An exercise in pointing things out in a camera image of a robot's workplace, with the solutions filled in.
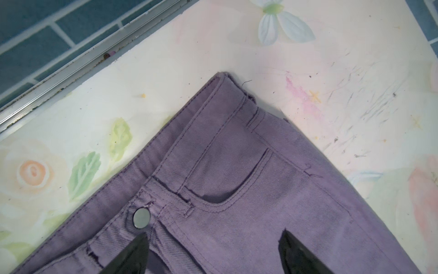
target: pants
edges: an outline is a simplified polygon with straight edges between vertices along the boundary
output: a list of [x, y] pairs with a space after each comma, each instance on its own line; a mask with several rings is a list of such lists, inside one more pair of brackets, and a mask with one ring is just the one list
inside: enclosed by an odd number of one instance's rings
[[299, 130], [218, 73], [13, 273], [97, 274], [142, 232], [147, 273], [283, 273], [285, 229], [336, 274], [419, 273]]

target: white flower petal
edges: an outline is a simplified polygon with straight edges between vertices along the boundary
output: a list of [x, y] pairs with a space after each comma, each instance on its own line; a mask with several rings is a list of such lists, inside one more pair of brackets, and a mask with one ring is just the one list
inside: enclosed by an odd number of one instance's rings
[[251, 3], [258, 7], [267, 7], [270, 4], [280, 4], [283, 0], [250, 0]]
[[258, 39], [264, 46], [272, 45], [278, 37], [278, 21], [275, 15], [265, 14], [258, 24]]
[[293, 41], [304, 43], [315, 40], [315, 35], [310, 27], [297, 16], [282, 11], [277, 14], [277, 18], [287, 37]]

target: white table surface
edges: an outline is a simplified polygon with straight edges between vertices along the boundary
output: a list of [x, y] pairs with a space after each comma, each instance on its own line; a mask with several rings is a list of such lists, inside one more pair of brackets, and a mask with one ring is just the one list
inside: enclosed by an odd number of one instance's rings
[[[201, 0], [3, 138], [0, 273], [126, 165], [218, 71], [250, 81], [243, 87], [333, 162], [419, 269], [438, 273], [438, 61], [408, 6], [282, 5], [311, 27], [315, 41], [295, 43], [280, 32], [272, 46], [261, 46], [260, 8], [249, 0]], [[110, 145], [117, 140], [124, 141]], [[30, 167], [33, 179], [24, 173]], [[75, 181], [78, 167], [88, 176]]]

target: yellow star mark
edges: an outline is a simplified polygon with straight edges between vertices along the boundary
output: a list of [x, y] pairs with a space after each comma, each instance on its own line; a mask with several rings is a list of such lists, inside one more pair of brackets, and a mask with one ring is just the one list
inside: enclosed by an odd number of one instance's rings
[[415, 128], [423, 129], [423, 128], [421, 127], [421, 125], [420, 125], [420, 117], [414, 117], [414, 116], [411, 115], [411, 118], [412, 118], [412, 120], [413, 120], [413, 122], [414, 122], [413, 126], [414, 126]]
[[313, 91], [311, 91], [311, 90], [309, 90], [309, 92], [310, 92], [310, 100], [312, 101], [312, 102], [318, 102], [318, 103], [321, 103], [321, 100], [318, 98], [318, 94], [319, 94], [319, 92], [317, 91], [317, 92], [313, 92]]

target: metal button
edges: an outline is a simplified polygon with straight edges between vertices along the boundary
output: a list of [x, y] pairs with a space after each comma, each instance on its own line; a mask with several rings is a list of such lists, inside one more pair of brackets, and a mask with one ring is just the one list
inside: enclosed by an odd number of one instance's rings
[[139, 208], [135, 211], [132, 221], [138, 229], [145, 228], [151, 220], [151, 214], [147, 208]]

